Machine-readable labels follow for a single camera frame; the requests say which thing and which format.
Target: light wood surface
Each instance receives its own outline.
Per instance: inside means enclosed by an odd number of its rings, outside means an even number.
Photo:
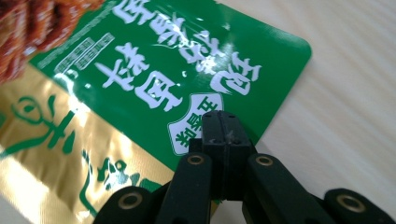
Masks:
[[[309,192],[352,189],[396,219],[396,1],[221,2],[306,39],[313,51],[257,148]],[[234,216],[233,207],[223,210]]]

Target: brass ring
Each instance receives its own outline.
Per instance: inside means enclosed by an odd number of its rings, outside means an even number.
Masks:
[[[350,200],[356,205],[350,205],[346,203],[346,200]],[[346,194],[340,194],[337,196],[337,202],[341,204],[343,207],[345,207],[347,210],[355,212],[355,213],[362,213],[366,210],[366,206],[364,204],[357,200],[356,198],[346,195]]]
[[[270,166],[270,165],[274,164],[274,162],[266,156],[260,156],[260,157],[256,158],[256,162],[263,166]]]
[[[191,165],[200,165],[204,163],[205,159],[202,156],[193,155],[187,159],[187,162]]]
[[[133,203],[125,202],[125,200],[129,197],[135,197],[136,200]],[[136,208],[137,206],[139,206],[139,204],[141,204],[142,202],[143,202],[143,197],[140,193],[138,193],[138,192],[127,193],[127,194],[122,195],[122,197],[120,197],[119,207],[124,210],[133,209],[133,208]]]

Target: plastic packaging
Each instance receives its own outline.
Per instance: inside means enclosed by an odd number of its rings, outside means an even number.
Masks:
[[[91,223],[115,190],[169,181],[207,111],[256,143],[310,53],[213,1],[107,0],[0,86],[0,192],[34,223]]]

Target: green package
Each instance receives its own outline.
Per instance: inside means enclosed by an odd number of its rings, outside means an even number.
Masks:
[[[235,114],[257,143],[310,55],[214,1],[108,0],[31,64],[175,170],[211,110]]]

